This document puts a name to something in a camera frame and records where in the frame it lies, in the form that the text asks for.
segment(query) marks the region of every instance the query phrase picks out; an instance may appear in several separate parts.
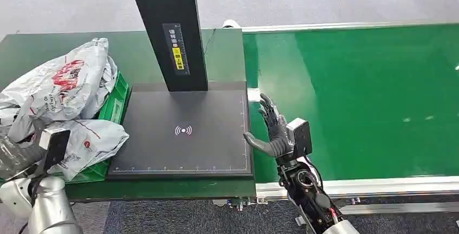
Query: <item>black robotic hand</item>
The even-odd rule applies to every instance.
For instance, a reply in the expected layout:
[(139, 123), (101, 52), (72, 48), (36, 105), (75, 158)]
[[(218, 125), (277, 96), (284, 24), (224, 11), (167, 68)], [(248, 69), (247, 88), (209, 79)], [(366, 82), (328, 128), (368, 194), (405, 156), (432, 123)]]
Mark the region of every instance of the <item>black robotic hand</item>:
[(263, 93), (261, 93), (260, 96), (260, 104), (263, 108), (259, 109), (258, 112), (265, 120), (270, 142), (266, 143), (256, 139), (249, 132), (244, 133), (244, 138), (250, 146), (267, 155), (271, 157), (280, 157), (293, 150), (293, 145), (290, 144), (287, 137), (287, 123), (284, 116), (277, 111), (277, 107), (272, 100)]

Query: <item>black scanning platform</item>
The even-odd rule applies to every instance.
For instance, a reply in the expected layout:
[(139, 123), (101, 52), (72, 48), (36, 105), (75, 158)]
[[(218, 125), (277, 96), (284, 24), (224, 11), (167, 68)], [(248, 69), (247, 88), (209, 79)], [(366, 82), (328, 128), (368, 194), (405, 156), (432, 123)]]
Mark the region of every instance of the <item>black scanning platform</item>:
[(130, 135), (107, 179), (252, 177), (245, 82), (210, 82), (206, 92), (134, 85), (123, 126)]

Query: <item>green plastic crate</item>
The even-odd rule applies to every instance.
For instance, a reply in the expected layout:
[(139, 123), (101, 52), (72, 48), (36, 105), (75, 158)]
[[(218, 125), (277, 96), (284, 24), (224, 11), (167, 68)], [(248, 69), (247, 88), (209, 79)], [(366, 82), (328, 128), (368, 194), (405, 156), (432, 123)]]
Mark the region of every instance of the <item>green plastic crate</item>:
[[(120, 72), (115, 83), (115, 88), (112, 93), (106, 98), (104, 105), (99, 111), (98, 119), (109, 120), (114, 123), (121, 123), (124, 115), (124, 110), (129, 97), (129, 84), (124, 80)], [(77, 183), (89, 183), (92, 181), (103, 181), (105, 180), (105, 174), (107, 173), (109, 159), (102, 161), (98, 164), (89, 166), (88, 168), (77, 174), (71, 181), (67, 181), (67, 184)]]

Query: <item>white plastic bag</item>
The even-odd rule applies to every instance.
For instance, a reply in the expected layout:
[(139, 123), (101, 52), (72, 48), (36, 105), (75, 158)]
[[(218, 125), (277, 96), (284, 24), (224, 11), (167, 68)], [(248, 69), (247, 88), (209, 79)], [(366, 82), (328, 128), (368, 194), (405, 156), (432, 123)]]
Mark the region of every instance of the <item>white plastic bag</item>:
[(114, 156), (129, 138), (123, 126), (107, 120), (71, 120), (48, 127), (57, 128), (70, 130), (70, 139), (64, 160), (50, 172), (63, 172), (67, 180), (86, 167)]
[(0, 132), (10, 127), (8, 136), (19, 142), (32, 133), (34, 118), (48, 123), (91, 119), (112, 91), (116, 73), (106, 38), (38, 66), (0, 93)]

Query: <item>red print on bag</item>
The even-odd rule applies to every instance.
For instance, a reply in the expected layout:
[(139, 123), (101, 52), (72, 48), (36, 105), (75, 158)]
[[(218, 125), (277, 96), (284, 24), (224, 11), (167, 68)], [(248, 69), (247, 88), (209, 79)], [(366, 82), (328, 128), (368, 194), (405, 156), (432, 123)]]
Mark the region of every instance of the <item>red print on bag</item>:
[(68, 92), (76, 87), (78, 74), (83, 66), (83, 60), (75, 60), (65, 64), (52, 77), (55, 85), (61, 86), (61, 91)]

